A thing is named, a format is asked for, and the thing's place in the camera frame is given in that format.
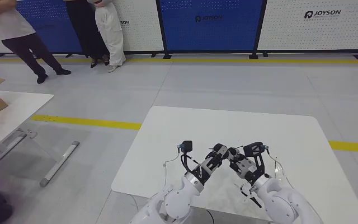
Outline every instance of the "yellow stripe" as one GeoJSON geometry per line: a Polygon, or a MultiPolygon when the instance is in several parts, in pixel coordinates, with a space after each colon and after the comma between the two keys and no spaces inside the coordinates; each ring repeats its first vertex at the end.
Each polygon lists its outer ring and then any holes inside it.
{"type": "MultiPolygon", "coordinates": [[[[63,116],[48,116],[48,115],[34,115],[31,118],[31,120],[38,120],[41,122],[89,125],[89,126],[98,126],[98,127],[106,127],[106,128],[131,129],[131,130],[139,130],[140,127],[142,126],[142,124],[139,123],[115,122],[111,120],[94,120],[94,119],[84,119],[84,118],[67,118],[63,116]]],[[[358,152],[358,143],[330,141],[329,144],[331,145],[333,150],[358,152]]]]}
{"type": "Polygon", "coordinates": [[[48,116],[48,115],[34,115],[31,120],[38,120],[42,122],[57,122],[65,124],[79,124],[79,125],[89,125],[89,126],[98,126],[98,127],[107,127],[107,128],[121,128],[121,129],[131,129],[139,130],[142,124],[138,123],[128,123],[128,122],[114,122],[110,120],[93,120],[93,119],[84,119],[84,118],[66,118],[63,116],[48,116]]]}
{"type": "Polygon", "coordinates": [[[131,62],[201,62],[201,63],[323,63],[323,64],[358,64],[358,60],[316,60],[316,59],[159,59],[133,58],[131,62]]]}
{"type": "MultiPolygon", "coordinates": [[[[90,62],[91,59],[57,58],[59,62],[90,62]]],[[[0,62],[21,62],[21,59],[0,59],[0,62]]],[[[177,63],[310,63],[310,64],[358,64],[358,60],[317,60],[317,59],[159,59],[159,58],[132,58],[129,62],[177,62],[177,63]]]]}
{"type": "Polygon", "coordinates": [[[329,144],[333,150],[358,152],[358,143],[330,141],[329,144]]]}
{"type": "MultiPolygon", "coordinates": [[[[88,58],[56,58],[59,62],[91,62],[88,58]]],[[[0,59],[0,62],[22,62],[20,58],[4,58],[0,59]]]]}

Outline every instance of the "table leg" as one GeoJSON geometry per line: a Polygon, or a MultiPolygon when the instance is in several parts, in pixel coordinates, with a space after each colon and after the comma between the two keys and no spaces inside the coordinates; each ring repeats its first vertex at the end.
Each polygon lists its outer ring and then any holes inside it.
{"type": "Polygon", "coordinates": [[[24,132],[29,135],[30,139],[32,139],[34,142],[36,142],[40,148],[46,152],[51,158],[53,158],[56,161],[56,164],[51,168],[51,170],[46,174],[46,176],[42,179],[40,182],[41,187],[45,187],[51,178],[56,174],[56,172],[60,169],[62,164],[67,160],[67,158],[71,155],[71,153],[74,151],[74,149],[79,145],[79,142],[74,141],[72,144],[68,147],[66,152],[63,155],[58,154],[55,152],[52,147],[50,147],[47,144],[47,141],[41,138],[37,134],[37,132],[33,132],[30,128],[28,128],[26,125],[21,125],[21,127],[24,129],[24,132]]]}
{"type": "Polygon", "coordinates": [[[21,140],[23,140],[26,137],[25,133],[21,133],[17,138],[15,138],[8,146],[4,146],[5,151],[0,154],[0,160],[9,153],[10,150],[12,150],[21,140]]]}

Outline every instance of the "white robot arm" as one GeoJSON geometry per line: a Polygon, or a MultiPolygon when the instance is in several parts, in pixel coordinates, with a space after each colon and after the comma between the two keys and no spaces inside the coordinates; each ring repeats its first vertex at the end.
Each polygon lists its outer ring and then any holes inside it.
{"type": "MultiPolygon", "coordinates": [[[[293,188],[281,188],[278,180],[265,173],[261,153],[265,150],[269,151],[261,142],[245,146],[245,155],[240,154],[236,148],[226,148],[222,144],[217,144],[206,156],[205,161],[192,171],[187,166],[187,159],[191,158],[187,155],[192,151],[191,141],[184,141],[178,147],[183,152],[181,161],[187,170],[182,177],[181,187],[179,189],[174,189],[172,185],[165,187],[163,191],[148,200],[148,203],[129,222],[130,224],[185,223],[192,212],[191,198],[200,195],[205,183],[225,159],[230,161],[230,167],[240,178],[246,179],[251,184],[250,193],[255,192],[263,201],[266,212],[274,223],[291,224],[300,217],[302,224],[321,224],[319,217],[299,192],[293,188]]],[[[261,208],[254,197],[250,199],[261,208]]]]}

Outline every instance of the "cardboard box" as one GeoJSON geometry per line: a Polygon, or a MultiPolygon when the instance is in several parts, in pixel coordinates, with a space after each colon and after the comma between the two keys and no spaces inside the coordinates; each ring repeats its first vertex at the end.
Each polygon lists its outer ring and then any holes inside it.
{"type": "Polygon", "coordinates": [[[0,111],[6,107],[7,107],[7,104],[2,99],[0,99],[0,111]]]}
{"type": "MultiPolygon", "coordinates": [[[[3,81],[5,80],[3,78],[0,78],[0,83],[2,83],[3,81]]],[[[0,111],[6,108],[7,106],[8,105],[2,99],[0,99],[0,111]]]]}

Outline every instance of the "white shirt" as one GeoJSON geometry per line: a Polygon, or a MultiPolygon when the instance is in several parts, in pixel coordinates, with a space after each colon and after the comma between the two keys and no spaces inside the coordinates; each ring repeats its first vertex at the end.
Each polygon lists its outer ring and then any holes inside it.
{"type": "Polygon", "coordinates": [[[36,31],[15,8],[0,13],[0,40],[19,38],[36,31]]]}

